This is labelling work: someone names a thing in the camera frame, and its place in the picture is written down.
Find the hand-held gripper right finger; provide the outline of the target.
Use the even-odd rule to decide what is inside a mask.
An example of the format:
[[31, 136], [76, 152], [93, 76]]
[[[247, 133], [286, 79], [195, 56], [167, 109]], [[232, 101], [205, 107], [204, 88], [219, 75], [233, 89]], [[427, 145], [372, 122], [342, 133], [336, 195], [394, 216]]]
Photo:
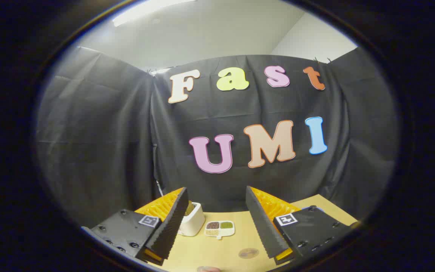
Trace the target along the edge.
[[298, 208], [247, 186], [246, 205], [269, 258], [276, 264], [304, 262], [331, 249], [355, 227], [333, 216], [323, 205]]

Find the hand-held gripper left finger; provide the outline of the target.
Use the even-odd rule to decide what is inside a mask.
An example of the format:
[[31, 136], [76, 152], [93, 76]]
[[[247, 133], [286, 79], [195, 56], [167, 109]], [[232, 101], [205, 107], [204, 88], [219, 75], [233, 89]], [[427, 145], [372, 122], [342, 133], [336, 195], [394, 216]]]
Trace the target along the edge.
[[82, 230], [125, 260], [161, 266], [174, 245], [188, 201], [187, 188], [179, 188], [138, 210], [121, 209]]

